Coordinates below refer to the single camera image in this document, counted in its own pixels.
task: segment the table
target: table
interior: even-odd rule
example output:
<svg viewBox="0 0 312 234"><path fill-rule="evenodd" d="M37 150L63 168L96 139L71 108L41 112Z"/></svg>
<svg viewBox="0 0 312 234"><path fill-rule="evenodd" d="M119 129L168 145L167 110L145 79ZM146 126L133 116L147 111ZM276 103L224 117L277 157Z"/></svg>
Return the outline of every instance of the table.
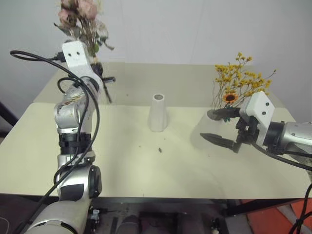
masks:
<svg viewBox="0 0 312 234"><path fill-rule="evenodd" d="M0 145L0 193L43 195L51 187L59 154L53 109L53 103L31 104ZM100 105L100 129L93 146L95 165L102 173L100 196L304 196L310 183L304 170L271 159L252 146L242 145L239 154L213 144L209 154L194 148L190 134L206 111L201 107L169 107L168 127L153 133L147 126L149 107ZM293 118L285 108L277 108L273 121L280 120ZM220 134L235 139L234 125L235 121L222 125Z"/></svg>

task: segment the white wall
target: white wall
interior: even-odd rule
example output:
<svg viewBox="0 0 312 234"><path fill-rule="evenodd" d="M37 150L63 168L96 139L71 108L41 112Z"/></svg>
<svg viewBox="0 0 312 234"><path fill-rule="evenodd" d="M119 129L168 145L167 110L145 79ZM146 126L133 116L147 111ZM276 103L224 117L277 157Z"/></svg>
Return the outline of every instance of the white wall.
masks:
<svg viewBox="0 0 312 234"><path fill-rule="evenodd" d="M56 0L3 1L0 8L0 100L17 116L45 86L53 67L20 61L11 49L44 56L66 37ZM278 69L273 92L298 121L312 118L312 1L105 0L103 19L115 51L102 61L216 64L238 51L254 57L264 74Z"/></svg>

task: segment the pink flower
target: pink flower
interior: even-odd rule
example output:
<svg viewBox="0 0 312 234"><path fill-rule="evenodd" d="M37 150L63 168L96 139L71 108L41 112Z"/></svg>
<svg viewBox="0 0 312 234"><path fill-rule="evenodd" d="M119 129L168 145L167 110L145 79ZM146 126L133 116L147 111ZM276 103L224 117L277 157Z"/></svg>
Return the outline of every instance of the pink flower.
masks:
<svg viewBox="0 0 312 234"><path fill-rule="evenodd" d="M78 0L61 0L62 6L66 8L76 8Z"/></svg>
<svg viewBox="0 0 312 234"><path fill-rule="evenodd" d="M58 13L59 21L64 25L64 26L69 26L69 27L74 27L76 26L77 23L77 16L74 12L62 9Z"/></svg>
<svg viewBox="0 0 312 234"><path fill-rule="evenodd" d="M79 0L78 11L83 17L89 20L94 20L98 13L97 6L93 4L92 0Z"/></svg>

